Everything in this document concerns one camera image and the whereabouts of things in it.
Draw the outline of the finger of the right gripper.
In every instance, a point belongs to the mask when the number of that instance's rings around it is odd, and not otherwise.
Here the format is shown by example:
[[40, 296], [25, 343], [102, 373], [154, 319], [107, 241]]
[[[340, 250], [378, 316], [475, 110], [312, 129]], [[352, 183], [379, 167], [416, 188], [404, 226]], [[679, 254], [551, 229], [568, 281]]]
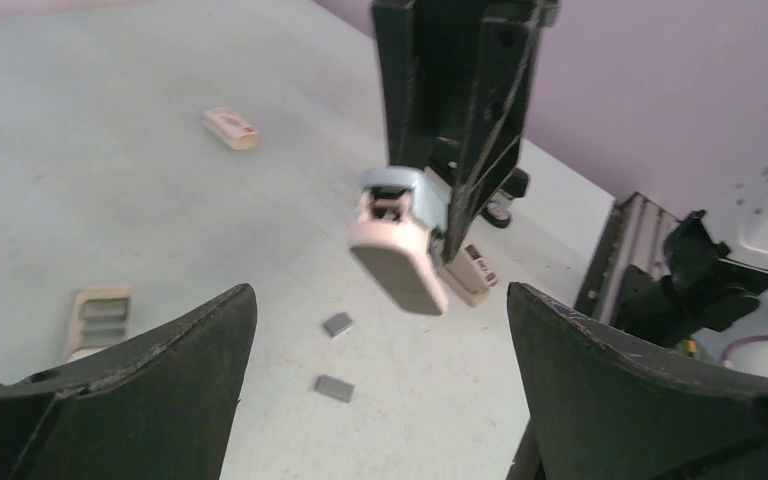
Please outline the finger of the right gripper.
[[453, 161], [463, 138], [487, 1], [374, 1], [388, 163]]
[[542, 31], [559, 1], [489, 4], [480, 17], [442, 260], [454, 260], [475, 218], [515, 169]]

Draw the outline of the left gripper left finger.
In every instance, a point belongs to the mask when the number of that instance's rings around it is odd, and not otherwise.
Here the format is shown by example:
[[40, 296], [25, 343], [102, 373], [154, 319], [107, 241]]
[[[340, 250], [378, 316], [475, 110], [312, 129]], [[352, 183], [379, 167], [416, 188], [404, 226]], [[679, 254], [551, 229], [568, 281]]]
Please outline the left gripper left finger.
[[0, 479], [216, 479], [253, 345], [254, 289], [0, 384]]

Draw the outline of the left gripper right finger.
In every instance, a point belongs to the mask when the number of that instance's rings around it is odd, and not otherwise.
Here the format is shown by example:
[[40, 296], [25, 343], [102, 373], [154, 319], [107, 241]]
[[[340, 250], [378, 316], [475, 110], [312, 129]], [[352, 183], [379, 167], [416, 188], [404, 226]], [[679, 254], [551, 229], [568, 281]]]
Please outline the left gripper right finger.
[[512, 479], [768, 479], [768, 378], [507, 290], [530, 419]]

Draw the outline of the light blue stapler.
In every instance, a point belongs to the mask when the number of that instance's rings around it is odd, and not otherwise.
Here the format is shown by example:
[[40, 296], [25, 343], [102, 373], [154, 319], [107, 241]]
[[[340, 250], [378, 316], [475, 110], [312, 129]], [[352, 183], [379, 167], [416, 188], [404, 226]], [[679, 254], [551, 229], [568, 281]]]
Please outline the light blue stapler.
[[448, 295], [439, 275], [448, 203], [421, 170], [405, 166], [363, 172], [350, 253], [401, 310], [440, 316]]

